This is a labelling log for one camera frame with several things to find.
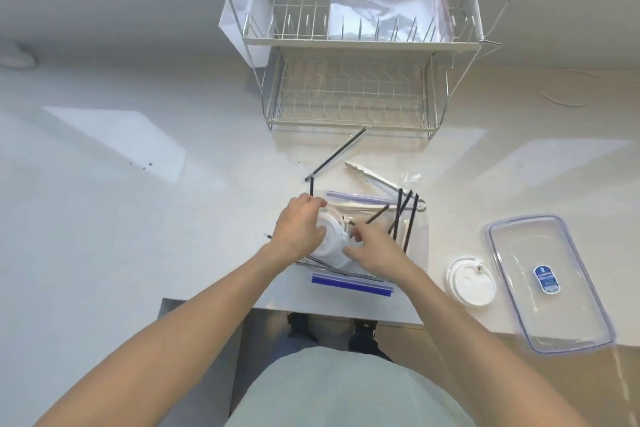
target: metal tongs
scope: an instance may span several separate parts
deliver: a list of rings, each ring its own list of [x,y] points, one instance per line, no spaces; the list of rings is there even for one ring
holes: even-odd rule
[[[385,186],[387,186],[388,188],[392,189],[395,194],[397,195],[398,192],[400,191],[400,187],[396,186],[396,184],[393,184],[391,181],[383,178],[382,176],[376,174],[375,172],[373,172],[371,169],[368,169],[367,167],[365,167],[364,165],[360,165],[360,164],[356,164],[356,162],[351,162],[349,160],[344,161],[344,165],[346,165],[347,167],[350,167],[351,169],[355,169],[356,171],[361,172],[362,174],[364,174],[365,176],[368,176],[369,178],[379,182],[380,184],[383,184]],[[409,189],[403,189],[403,196],[407,195],[409,193]],[[389,202],[390,206],[389,209],[395,209],[396,208],[396,203],[394,201]],[[380,209],[380,205],[379,204],[362,204],[362,203],[348,203],[348,204],[334,204],[334,206],[339,207],[342,210],[345,211],[375,211]],[[424,212],[427,209],[427,204],[424,201],[424,199],[418,199],[418,208],[417,208],[417,212]]]

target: dish rack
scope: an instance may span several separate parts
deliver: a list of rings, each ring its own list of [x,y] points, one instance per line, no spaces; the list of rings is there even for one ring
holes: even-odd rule
[[[431,137],[469,67],[500,47],[488,37],[509,1],[226,0],[221,27],[236,26],[225,33],[253,68],[269,128]]]

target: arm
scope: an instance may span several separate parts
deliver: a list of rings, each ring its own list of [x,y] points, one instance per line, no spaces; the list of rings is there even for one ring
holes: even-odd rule
[[[587,427],[554,388],[463,307],[436,286],[385,232],[358,223],[361,248],[344,253],[379,277],[396,282],[467,395],[479,423],[492,427]]]
[[[249,261],[147,326],[71,388],[36,427],[154,426],[196,383],[278,273],[313,252],[324,199],[301,194]]]

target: blue label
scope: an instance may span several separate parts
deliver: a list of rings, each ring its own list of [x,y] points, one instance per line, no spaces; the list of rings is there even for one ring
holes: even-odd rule
[[[545,294],[557,294],[560,292],[560,284],[558,284],[551,267],[540,265],[533,270],[533,273],[536,274],[540,287],[542,287],[542,291]]]

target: forearm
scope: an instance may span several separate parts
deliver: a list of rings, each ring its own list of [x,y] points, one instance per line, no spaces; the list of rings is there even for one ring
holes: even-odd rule
[[[397,285],[484,425],[585,427],[580,415],[535,370],[440,290],[417,266]]]
[[[286,264],[268,246],[111,353],[36,424],[154,426],[200,381]]]

